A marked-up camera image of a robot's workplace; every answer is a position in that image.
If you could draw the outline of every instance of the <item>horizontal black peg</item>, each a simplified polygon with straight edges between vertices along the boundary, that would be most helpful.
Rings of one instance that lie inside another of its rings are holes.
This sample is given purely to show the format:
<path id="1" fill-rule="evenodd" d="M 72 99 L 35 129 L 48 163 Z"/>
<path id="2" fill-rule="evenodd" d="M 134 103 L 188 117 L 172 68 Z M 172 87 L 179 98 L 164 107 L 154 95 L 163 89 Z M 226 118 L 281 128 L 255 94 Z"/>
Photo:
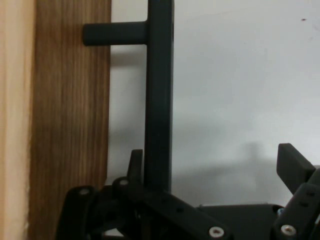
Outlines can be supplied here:
<path id="1" fill-rule="evenodd" d="M 290 143 L 279 144 L 276 172 L 291 193 L 306 183 L 316 168 Z"/>
<path id="2" fill-rule="evenodd" d="M 86 46 L 147 44 L 147 24 L 145 21 L 85 24 L 82 38 Z"/>

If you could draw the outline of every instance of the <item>wooden board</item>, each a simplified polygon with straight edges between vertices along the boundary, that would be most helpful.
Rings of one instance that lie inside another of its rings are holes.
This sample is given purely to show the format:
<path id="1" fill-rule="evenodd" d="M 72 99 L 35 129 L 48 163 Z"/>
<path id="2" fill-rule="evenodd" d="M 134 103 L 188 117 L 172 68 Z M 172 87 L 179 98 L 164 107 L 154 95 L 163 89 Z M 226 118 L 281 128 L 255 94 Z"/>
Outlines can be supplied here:
<path id="1" fill-rule="evenodd" d="M 110 0 L 39 0 L 30 164 L 30 240 L 53 240 L 66 192 L 107 175 L 110 48 L 85 47 L 84 23 Z"/>
<path id="2" fill-rule="evenodd" d="M 34 0 L 0 1 L 0 240 L 26 238 Z"/>

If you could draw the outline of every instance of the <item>mounting hole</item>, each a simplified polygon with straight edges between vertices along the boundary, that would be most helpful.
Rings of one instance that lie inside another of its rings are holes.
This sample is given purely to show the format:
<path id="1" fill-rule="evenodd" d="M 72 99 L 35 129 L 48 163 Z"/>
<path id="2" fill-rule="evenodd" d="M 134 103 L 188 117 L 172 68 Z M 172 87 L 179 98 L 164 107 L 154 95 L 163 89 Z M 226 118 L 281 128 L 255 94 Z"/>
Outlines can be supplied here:
<path id="1" fill-rule="evenodd" d="M 79 191 L 79 194 L 80 195 L 87 195 L 87 194 L 89 194 L 90 193 L 90 190 L 89 189 L 87 189 L 87 188 L 82 188 L 80 191 Z"/>
<path id="2" fill-rule="evenodd" d="M 297 234 L 297 230 L 291 225 L 283 225 L 281 232 L 286 236 L 294 236 Z"/>
<path id="3" fill-rule="evenodd" d="M 176 208 L 176 212 L 179 213 L 179 214 L 183 213 L 184 212 L 184 208 L 183 207 L 177 207 Z"/>
<path id="4" fill-rule="evenodd" d="M 127 179 L 122 179 L 121 181 L 120 181 L 120 185 L 121 186 L 126 186 L 126 185 L 128 185 L 129 184 L 129 181 L 127 180 Z"/>
<path id="5" fill-rule="evenodd" d="M 316 195 L 316 193 L 314 191 L 307 191 L 306 195 L 309 197 L 314 197 Z"/>
<path id="6" fill-rule="evenodd" d="M 302 206 L 302 207 L 307 208 L 309 206 L 309 203 L 301 201 L 301 202 L 299 202 L 299 205 Z"/>
<path id="7" fill-rule="evenodd" d="M 209 235 L 214 239 L 218 239 L 225 235 L 225 231 L 221 227 L 213 226 L 209 229 Z"/>

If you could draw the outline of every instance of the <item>white wall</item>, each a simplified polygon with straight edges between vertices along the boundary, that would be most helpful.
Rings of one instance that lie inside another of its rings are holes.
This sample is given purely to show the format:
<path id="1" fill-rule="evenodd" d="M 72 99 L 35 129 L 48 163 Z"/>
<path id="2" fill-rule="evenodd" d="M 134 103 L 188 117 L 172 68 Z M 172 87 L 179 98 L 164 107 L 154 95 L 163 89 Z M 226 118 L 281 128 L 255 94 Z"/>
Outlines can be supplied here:
<path id="1" fill-rule="evenodd" d="M 319 12 L 317 0 L 175 0 L 175 195 L 285 205 L 278 144 L 320 164 Z M 147 0 L 113 1 L 113 22 L 146 18 Z M 144 147 L 145 71 L 145 46 L 112 47 L 110 181 Z"/>

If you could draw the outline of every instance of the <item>silver screw head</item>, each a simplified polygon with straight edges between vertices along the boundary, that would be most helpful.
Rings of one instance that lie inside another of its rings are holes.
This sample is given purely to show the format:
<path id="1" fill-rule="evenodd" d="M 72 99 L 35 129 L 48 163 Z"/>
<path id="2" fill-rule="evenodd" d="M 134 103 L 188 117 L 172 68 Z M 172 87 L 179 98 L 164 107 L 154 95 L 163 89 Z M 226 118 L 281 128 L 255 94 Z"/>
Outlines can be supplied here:
<path id="1" fill-rule="evenodd" d="M 87 188 L 82 188 L 80 191 L 79 191 L 79 194 L 80 195 L 87 195 L 88 193 L 90 193 L 89 189 Z"/>
<path id="2" fill-rule="evenodd" d="M 291 225 L 283 225 L 281 232 L 286 236 L 294 236 L 297 234 L 297 230 Z"/>
<path id="3" fill-rule="evenodd" d="M 209 229 L 209 235 L 214 239 L 218 239 L 225 235 L 225 231 L 221 227 L 213 226 Z"/>
<path id="4" fill-rule="evenodd" d="M 129 184 L 129 181 L 127 179 L 122 179 L 120 181 L 120 185 L 122 185 L 122 186 L 125 186 L 125 185 L 128 185 L 128 184 Z"/>

